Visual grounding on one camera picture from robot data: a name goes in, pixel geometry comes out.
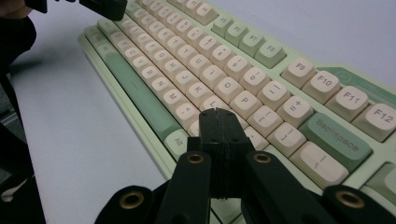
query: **keyboard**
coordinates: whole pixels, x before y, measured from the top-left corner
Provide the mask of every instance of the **keyboard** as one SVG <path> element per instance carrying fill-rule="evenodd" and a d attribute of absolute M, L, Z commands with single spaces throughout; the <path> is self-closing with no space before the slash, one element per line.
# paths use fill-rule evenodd
<path fill-rule="evenodd" d="M 307 189 L 347 185 L 396 216 L 396 90 L 201 0 L 130 1 L 78 42 L 167 178 L 199 113 L 223 108 Z M 239 199 L 213 199 L 211 223 L 245 223 Z"/>

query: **mint green keycap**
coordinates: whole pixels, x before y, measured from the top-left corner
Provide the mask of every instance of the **mint green keycap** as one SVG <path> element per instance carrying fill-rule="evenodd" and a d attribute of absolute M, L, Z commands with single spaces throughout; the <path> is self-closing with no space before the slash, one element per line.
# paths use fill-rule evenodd
<path fill-rule="evenodd" d="M 228 28 L 233 24 L 233 18 L 228 15 L 219 15 L 213 22 L 212 31 L 224 38 Z"/>
<path fill-rule="evenodd" d="M 107 54 L 104 61 L 162 141 L 170 133 L 181 129 L 174 117 L 120 54 Z"/>
<path fill-rule="evenodd" d="M 396 164 L 383 165 L 366 185 L 396 206 Z"/>
<path fill-rule="evenodd" d="M 299 131 L 343 164 L 350 173 L 372 152 L 366 142 L 322 113 L 312 116 Z"/>
<path fill-rule="evenodd" d="M 239 48 L 251 57 L 254 57 L 264 42 L 265 38 L 262 33 L 259 31 L 249 31 L 239 44 Z"/>
<path fill-rule="evenodd" d="M 279 43 L 274 41 L 265 42 L 256 52 L 254 59 L 267 68 L 273 68 L 286 57 L 286 53 Z"/>

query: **brass insert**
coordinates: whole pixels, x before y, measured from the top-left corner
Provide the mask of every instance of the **brass insert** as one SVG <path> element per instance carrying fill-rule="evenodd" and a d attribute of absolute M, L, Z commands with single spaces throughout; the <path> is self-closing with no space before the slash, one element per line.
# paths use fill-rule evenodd
<path fill-rule="evenodd" d="M 348 207 L 357 208 L 357 209 L 364 207 L 364 200 L 350 191 L 347 190 L 337 191 L 335 193 L 335 197 L 340 203 L 343 203 Z"/>
<path fill-rule="evenodd" d="M 269 163 L 271 161 L 271 157 L 263 153 L 254 155 L 253 159 L 259 163 Z"/>
<path fill-rule="evenodd" d="M 120 206 L 124 209 L 134 209 L 145 200 L 142 192 L 132 190 L 130 192 L 125 193 L 120 198 Z"/>
<path fill-rule="evenodd" d="M 187 161 L 190 163 L 198 164 L 204 161 L 204 157 L 199 154 L 192 154 L 187 157 Z"/>

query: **black mount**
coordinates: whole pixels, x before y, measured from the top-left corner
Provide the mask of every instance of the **black mount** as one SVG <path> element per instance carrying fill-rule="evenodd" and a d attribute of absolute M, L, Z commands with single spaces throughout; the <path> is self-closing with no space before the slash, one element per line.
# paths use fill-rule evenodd
<path fill-rule="evenodd" d="M 189 138 L 172 178 L 154 191 L 118 191 L 96 224 L 205 224 L 211 198 L 242 199 L 247 224 L 396 223 L 357 189 L 332 186 L 321 197 L 305 189 L 276 156 L 254 150 L 232 112 L 209 109 L 199 121 L 200 137 Z"/>

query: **white table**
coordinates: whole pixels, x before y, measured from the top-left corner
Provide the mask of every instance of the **white table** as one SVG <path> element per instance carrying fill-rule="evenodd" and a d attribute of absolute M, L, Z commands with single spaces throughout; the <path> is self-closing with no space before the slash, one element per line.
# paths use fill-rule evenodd
<path fill-rule="evenodd" d="M 210 2 L 308 57 L 349 64 L 396 88 L 393 0 Z M 155 189 L 164 179 L 77 42 L 100 17 L 49 0 L 49 13 L 31 18 L 37 40 L 13 64 L 12 82 L 46 220 L 93 223 L 117 190 Z"/>

